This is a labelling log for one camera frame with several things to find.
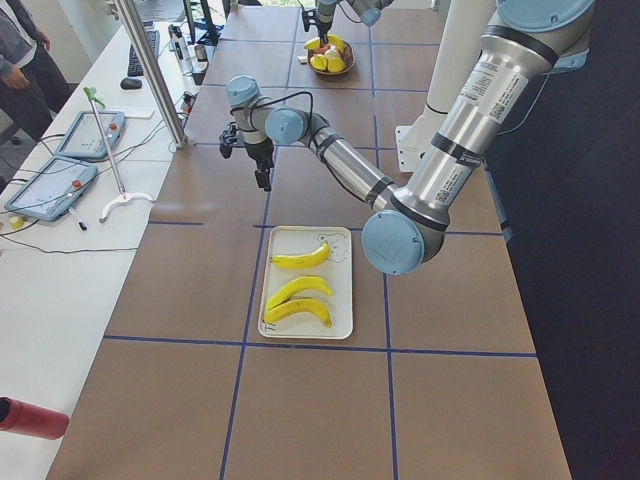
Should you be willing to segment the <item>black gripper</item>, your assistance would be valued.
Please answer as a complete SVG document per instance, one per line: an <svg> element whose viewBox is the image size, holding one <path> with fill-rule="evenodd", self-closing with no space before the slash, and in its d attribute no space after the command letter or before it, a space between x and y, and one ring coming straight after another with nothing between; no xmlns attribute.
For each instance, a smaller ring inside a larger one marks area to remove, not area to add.
<svg viewBox="0 0 640 480"><path fill-rule="evenodd" d="M327 45L329 43L329 38L327 33L330 31L332 27L332 20L317 19L316 26L317 26L318 32L320 33L319 38L321 41L321 45L322 46Z"/></svg>
<svg viewBox="0 0 640 480"><path fill-rule="evenodd" d="M247 143L246 151L249 157L256 163L258 170L254 171L257 185L265 192L272 191L270 169L274 167L274 144L270 138L259 143Z"/></svg>

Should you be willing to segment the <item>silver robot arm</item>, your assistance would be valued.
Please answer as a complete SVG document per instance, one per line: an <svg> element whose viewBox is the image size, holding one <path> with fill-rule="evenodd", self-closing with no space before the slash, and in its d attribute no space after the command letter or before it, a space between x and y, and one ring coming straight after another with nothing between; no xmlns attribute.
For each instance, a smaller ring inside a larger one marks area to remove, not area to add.
<svg viewBox="0 0 640 480"><path fill-rule="evenodd" d="M527 84L582 63L595 4L592 1L499 1L480 36L480 52L442 126L408 183L398 188L312 110L282 106L242 75L226 85L235 125L268 190L275 143L304 144L343 188L371 206L362 245L379 271L414 271L441 249L448 209Z"/></svg>
<svg viewBox="0 0 640 480"><path fill-rule="evenodd" d="M382 11L392 5L393 0L347 0L346 4L367 27L373 26L382 15ZM320 39L320 45L329 43L328 34L331 30L335 11L341 7L341 0L319 0L315 7L315 21Z"/></svg>

